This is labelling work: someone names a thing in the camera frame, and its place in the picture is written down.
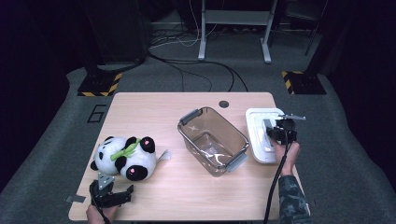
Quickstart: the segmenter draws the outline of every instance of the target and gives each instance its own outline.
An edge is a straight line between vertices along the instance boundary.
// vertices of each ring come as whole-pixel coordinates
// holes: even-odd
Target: yellow and black hazard tape
[[[111,84],[108,91],[81,91],[78,93],[78,96],[111,96],[113,95],[114,91],[116,90],[117,86],[119,85],[120,79],[122,77],[122,73],[115,76],[113,83]]]
[[[286,89],[288,90],[289,94],[294,94],[294,89],[291,85],[290,79],[289,79],[289,74],[299,74],[302,75],[303,72],[290,72],[290,71],[283,71],[282,72],[282,77],[283,80],[285,80],[285,85],[286,85]]]

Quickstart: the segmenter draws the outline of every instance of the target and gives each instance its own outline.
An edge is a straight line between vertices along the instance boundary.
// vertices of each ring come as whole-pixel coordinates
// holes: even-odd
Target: sleeve
[[[293,175],[281,176],[279,185],[279,220],[281,224],[312,224],[305,196]]]

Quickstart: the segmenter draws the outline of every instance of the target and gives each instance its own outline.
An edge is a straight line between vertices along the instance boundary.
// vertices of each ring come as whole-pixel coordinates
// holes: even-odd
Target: container handle
[[[248,155],[245,153],[241,153],[235,160],[233,160],[228,166],[227,171],[230,173],[236,169],[242,162],[248,159]]]
[[[180,119],[181,124],[184,126],[187,123],[190,122],[190,120],[201,116],[202,115],[202,109],[194,109],[192,110],[190,113],[188,113],[187,115],[185,115],[183,118]]]

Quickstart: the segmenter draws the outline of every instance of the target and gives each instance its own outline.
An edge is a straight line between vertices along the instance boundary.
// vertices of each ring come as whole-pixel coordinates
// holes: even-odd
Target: gray carpet floor
[[[320,36],[304,56],[306,36],[279,33],[270,48],[271,64],[263,62],[261,36],[219,34],[208,40],[206,60],[230,66],[249,91],[271,92],[285,113],[307,117],[296,122],[302,145],[296,166],[314,222],[396,223],[395,192],[348,129],[329,80],[318,75],[326,95],[290,95],[286,90],[281,72],[304,71]],[[149,51],[167,59],[197,60],[198,49],[199,42],[190,47],[167,44]],[[231,74],[221,66],[199,63],[178,67],[194,75],[181,75],[175,68],[147,58],[123,73],[116,92],[227,91],[232,85]],[[77,96],[85,75],[83,68],[68,74],[70,90],[63,106],[0,195],[0,223],[73,223],[68,219],[71,203],[65,198],[77,192],[104,119],[96,123],[87,120],[96,105],[102,105],[98,110],[106,115],[113,98]],[[246,91],[238,77],[231,91]]]

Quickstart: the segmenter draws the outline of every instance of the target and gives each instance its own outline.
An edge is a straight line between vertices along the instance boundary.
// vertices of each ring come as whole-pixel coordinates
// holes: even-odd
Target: wooden tabletop
[[[222,108],[220,101],[229,106]],[[186,149],[177,124],[193,109],[209,106],[219,112],[248,138],[245,113],[249,108],[276,107],[268,92],[123,92],[114,96],[92,156],[82,177],[77,195],[84,203],[74,202],[71,220],[87,220],[85,211],[91,202],[89,185],[97,178],[90,168],[98,144],[108,136],[150,136],[156,145],[157,158],[168,149],[170,160],[159,161],[153,175],[132,182],[115,175],[113,192],[125,191],[134,184],[132,200],[116,214],[116,220],[263,220],[276,165],[248,159],[231,173],[212,176]],[[277,187],[272,200],[270,219],[277,219]]]

